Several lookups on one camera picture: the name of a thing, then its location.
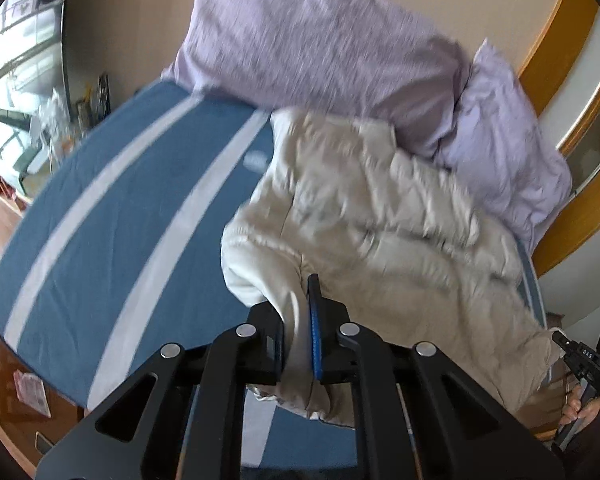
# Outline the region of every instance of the beige jacket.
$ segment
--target beige jacket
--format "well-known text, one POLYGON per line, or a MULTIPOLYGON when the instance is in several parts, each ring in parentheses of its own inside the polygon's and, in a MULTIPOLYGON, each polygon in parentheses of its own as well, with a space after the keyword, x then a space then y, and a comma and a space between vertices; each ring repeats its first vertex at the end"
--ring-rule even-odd
POLYGON ((516 291, 511 234, 474 208, 455 177, 395 146, 392 127, 286 108, 274 156, 222 237, 229 290, 270 301, 285 323, 286 408, 352 425, 348 386, 312 377, 306 279, 350 318, 402 346, 428 340, 510 412, 559 357, 516 291))

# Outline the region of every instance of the silver screw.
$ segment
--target silver screw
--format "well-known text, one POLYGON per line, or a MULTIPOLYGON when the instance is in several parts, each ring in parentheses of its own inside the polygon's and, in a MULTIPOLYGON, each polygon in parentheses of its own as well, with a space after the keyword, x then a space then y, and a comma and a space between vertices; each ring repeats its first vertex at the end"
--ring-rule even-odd
POLYGON ((244 323, 235 329, 235 333, 240 337, 251 337, 256 333, 256 327, 249 323, 244 323))
POLYGON ((429 341, 423 341, 422 343, 418 343, 416 345, 416 352, 420 354, 422 357, 431 357, 436 354, 438 349, 433 343, 429 341))
POLYGON ((171 359, 176 357, 180 353, 180 346, 176 343, 167 343, 165 346, 160 348, 160 355, 165 359, 171 359))
POLYGON ((343 323, 340 325, 340 333, 348 336, 358 335, 360 327, 355 323, 343 323))

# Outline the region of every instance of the white stripe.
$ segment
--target white stripe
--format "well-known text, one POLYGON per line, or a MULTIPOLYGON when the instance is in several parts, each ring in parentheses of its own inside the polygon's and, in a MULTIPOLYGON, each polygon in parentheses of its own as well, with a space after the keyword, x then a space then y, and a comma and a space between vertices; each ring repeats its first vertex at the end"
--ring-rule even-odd
POLYGON ((257 110, 211 163, 171 219, 120 311, 98 364, 87 406, 93 409, 128 375, 144 330, 190 238, 240 158, 267 122, 257 110))
POLYGON ((155 120, 102 168, 98 176, 82 192, 78 200, 69 208, 69 211, 64 214, 64 217, 42 247, 35 263, 31 266, 31 270, 22 283, 13 309, 9 314, 9 319, 4 328, 4 339, 11 348, 14 350, 18 348, 22 331, 27 319, 29 319, 29 314, 40 289, 46 281, 46 277, 84 219, 87 218, 91 210, 126 168, 138 160, 149 146, 192 108, 195 108, 200 101, 202 101, 201 96, 187 97, 155 120))
POLYGON ((242 465, 260 466, 277 405, 275 400, 258 400, 252 391, 247 391, 242 419, 242 465))

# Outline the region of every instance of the hand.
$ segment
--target hand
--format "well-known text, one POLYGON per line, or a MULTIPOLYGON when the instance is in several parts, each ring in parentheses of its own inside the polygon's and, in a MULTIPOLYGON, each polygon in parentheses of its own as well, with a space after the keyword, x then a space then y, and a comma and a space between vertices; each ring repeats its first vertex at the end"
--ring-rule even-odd
POLYGON ((600 397, 592 399, 583 410, 580 410, 582 405, 580 403, 580 393, 582 386, 578 384, 570 393, 567 403, 562 407, 562 418, 560 419, 560 425, 566 426, 570 422, 574 422, 578 418, 584 419, 584 422, 580 426, 578 432, 584 430, 593 420, 598 416, 600 412, 600 397))

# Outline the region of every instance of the striped bed sheet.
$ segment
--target striped bed sheet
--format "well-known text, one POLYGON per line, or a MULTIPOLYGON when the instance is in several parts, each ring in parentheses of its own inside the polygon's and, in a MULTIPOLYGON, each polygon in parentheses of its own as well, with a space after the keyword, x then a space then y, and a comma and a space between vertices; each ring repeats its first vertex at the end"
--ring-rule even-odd
MULTIPOLYGON (((92 408, 164 343, 193 348, 244 322, 219 247, 271 160, 268 118, 158 82, 90 133, 0 262, 0 334, 35 373, 92 408)), ((520 295, 546 326, 533 265, 519 248, 520 295)), ((248 393, 242 460, 353 466, 355 436, 248 393)))

